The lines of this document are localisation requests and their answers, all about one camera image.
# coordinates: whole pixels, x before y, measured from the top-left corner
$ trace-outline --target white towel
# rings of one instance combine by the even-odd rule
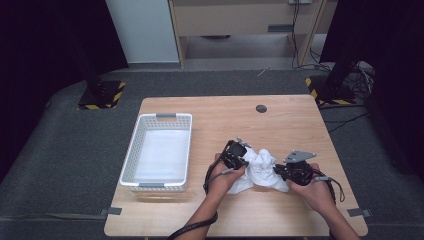
[[[274,188],[281,192],[287,192],[287,183],[274,172],[276,158],[266,149],[261,149],[259,154],[252,148],[246,148],[247,152],[243,158],[249,162],[245,173],[233,184],[229,194],[237,194],[253,187],[253,184]]]

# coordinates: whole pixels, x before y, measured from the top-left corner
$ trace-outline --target white cabinet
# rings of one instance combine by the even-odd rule
[[[179,63],[168,0],[106,0],[128,63]]]

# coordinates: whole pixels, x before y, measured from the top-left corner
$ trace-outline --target black curtain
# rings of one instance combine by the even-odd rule
[[[387,128],[380,131],[393,135],[395,143],[389,145],[399,146],[402,152],[402,156],[392,154],[394,162],[409,164],[424,180],[423,12],[421,0],[339,0],[321,62],[348,59],[374,67],[370,101],[378,111],[371,114],[382,114]],[[360,34],[352,34],[358,24]],[[344,49],[355,51],[344,55]]]
[[[49,98],[85,80],[62,29],[74,34],[89,67],[99,75],[128,67],[104,0],[53,1],[68,25],[60,25],[46,13],[48,0],[0,1],[0,181],[36,127]]]

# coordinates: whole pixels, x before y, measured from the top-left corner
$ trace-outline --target yellow and black tape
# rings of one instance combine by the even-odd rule
[[[86,105],[78,105],[78,108],[81,110],[96,110],[96,109],[104,109],[104,108],[115,108],[118,105],[118,101],[121,98],[122,92],[124,91],[125,83],[121,82],[119,84],[117,93],[115,94],[113,101],[108,104],[86,104]]]
[[[356,101],[354,99],[326,99],[322,100],[320,99],[320,96],[318,92],[316,91],[315,87],[312,84],[312,80],[310,78],[307,78],[305,80],[306,85],[308,86],[309,92],[311,93],[311,96],[315,99],[315,102],[317,105],[324,105],[324,104],[356,104]]]

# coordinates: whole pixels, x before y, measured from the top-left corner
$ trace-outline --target forearm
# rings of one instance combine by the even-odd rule
[[[331,233],[337,240],[360,239],[337,208],[327,210],[321,216],[327,222]]]
[[[213,196],[210,194],[207,195],[193,216],[185,224],[185,226],[211,219],[217,212],[222,199],[222,196]],[[193,229],[178,236],[175,239],[204,239],[208,233],[209,227],[210,225]]]

